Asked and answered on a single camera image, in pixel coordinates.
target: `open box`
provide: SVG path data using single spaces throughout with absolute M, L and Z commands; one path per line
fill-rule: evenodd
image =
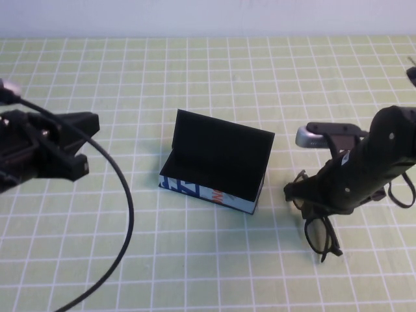
M 178 110 L 159 186 L 253 214 L 274 133 Z

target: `green cutting mat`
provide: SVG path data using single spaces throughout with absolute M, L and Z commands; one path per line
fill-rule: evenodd
M 0 40 L 0 77 L 27 99 L 99 114 L 95 138 L 133 192 L 127 255 L 74 311 L 416 311 L 416 207 L 383 200 L 333 218 L 344 255 L 319 264 L 282 191 L 330 157 L 295 146 L 298 127 L 368 130 L 382 107 L 415 104 L 405 73 L 415 55 L 416 36 Z M 179 108 L 276 133 L 253 216 L 158 188 Z M 52 311 L 118 253 L 121 185 L 83 152 L 82 180 L 32 180 L 0 196 L 0 311 Z M 393 190 L 410 201 L 401 179 Z

